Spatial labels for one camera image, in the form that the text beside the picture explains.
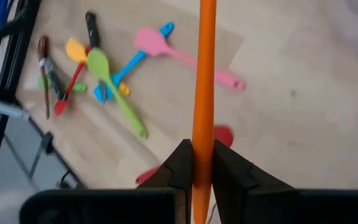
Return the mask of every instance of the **green spatula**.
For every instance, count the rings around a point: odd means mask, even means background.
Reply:
[[[121,107],[122,112],[125,114],[127,119],[131,122],[131,125],[135,129],[136,133],[139,137],[146,139],[147,138],[147,130],[143,125],[143,122],[138,118],[132,108],[128,105],[126,100],[121,96],[116,86],[112,84],[110,79],[109,72],[109,61],[104,52],[94,47],[89,52],[88,57],[88,70],[96,76],[98,79],[104,81],[111,89],[112,93],[116,97],[116,100]]]

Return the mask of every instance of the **wooden surface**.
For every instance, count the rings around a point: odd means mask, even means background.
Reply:
[[[168,21],[175,22],[169,42],[196,57],[198,1],[44,0],[41,5],[18,99],[43,131],[54,133],[54,146],[89,187],[135,187],[140,173],[190,138],[195,72],[160,57],[147,58],[127,76],[129,101],[150,133],[146,141],[132,134],[115,102],[96,102],[97,80],[87,72],[80,77],[89,86],[87,94],[71,97],[63,116],[46,121],[43,92],[36,87],[38,39],[49,36],[53,59],[72,76],[76,63],[65,55],[65,42],[72,36],[88,43],[90,9],[98,15],[101,48],[111,70],[118,71],[136,53],[137,31]],[[215,88],[215,121],[234,129],[235,151],[295,187],[358,189],[357,25],[343,0],[219,1],[216,67],[229,67],[247,80],[244,92]]]

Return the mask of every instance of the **orange dowel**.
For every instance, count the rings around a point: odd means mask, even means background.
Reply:
[[[211,195],[214,125],[214,59],[216,0],[200,2],[200,33],[193,118],[195,155],[193,211],[195,224],[205,224]]]

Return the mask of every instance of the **red object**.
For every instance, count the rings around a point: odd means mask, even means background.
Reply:
[[[227,147],[231,147],[234,140],[233,131],[229,126],[226,125],[215,125],[214,126],[214,138],[219,140]],[[147,179],[149,179],[153,174],[160,168],[160,166],[156,166],[147,172],[141,174],[138,178],[136,178],[137,184],[143,184]]]
[[[90,46],[90,45],[87,46],[86,49],[85,49],[86,54],[88,54],[91,49],[92,49],[92,46]],[[67,105],[68,95],[71,93],[71,90],[73,89],[75,81],[78,78],[78,76],[80,75],[80,73],[81,73],[82,69],[84,68],[84,66],[85,66],[85,63],[78,64],[78,67],[75,70],[73,78],[71,78],[70,83],[67,86],[65,99],[64,100],[58,100],[55,103],[55,107],[53,108],[53,110],[55,111],[55,114],[57,116],[60,116],[63,113],[63,111],[65,110],[66,105]]]

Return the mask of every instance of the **blue handle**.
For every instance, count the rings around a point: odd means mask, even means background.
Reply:
[[[173,22],[168,22],[166,23],[163,27],[160,28],[160,33],[167,38],[173,31],[174,28],[174,23]],[[113,84],[119,88],[119,83],[121,82],[122,78],[124,78],[124,76],[126,74],[128,74],[128,72],[134,68],[144,57],[146,57],[147,54],[144,51],[138,51],[138,53],[128,62],[128,64],[118,73],[116,74],[111,74],[111,80],[113,82]],[[110,88],[107,88],[107,93],[106,93],[106,100],[110,100],[113,97],[113,93],[111,92]],[[94,91],[93,91],[96,99],[98,99],[99,103],[103,103],[102,101],[102,97],[101,97],[101,90],[100,90],[100,85],[98,85]]]

